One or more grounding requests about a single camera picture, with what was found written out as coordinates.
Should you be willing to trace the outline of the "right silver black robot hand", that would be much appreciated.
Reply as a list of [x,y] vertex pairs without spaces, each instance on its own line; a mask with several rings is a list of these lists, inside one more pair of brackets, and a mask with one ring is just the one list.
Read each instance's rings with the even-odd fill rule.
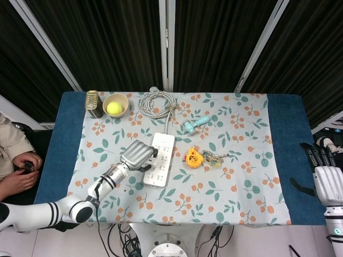
[[337,166],[332,152],[317,144],[302,142],[300,146],[311,165],[315,185],[310,189],[290,178],[293,187],[302,193],[316,196],[324,206],[342,206],[342,170]]

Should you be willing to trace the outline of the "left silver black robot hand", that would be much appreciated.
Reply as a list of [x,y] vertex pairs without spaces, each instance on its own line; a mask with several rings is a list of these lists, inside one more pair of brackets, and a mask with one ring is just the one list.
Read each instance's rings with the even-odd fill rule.
[[120,156],[121,165],[130,171],[146,172],[156,163],[158,149],[135,140]]

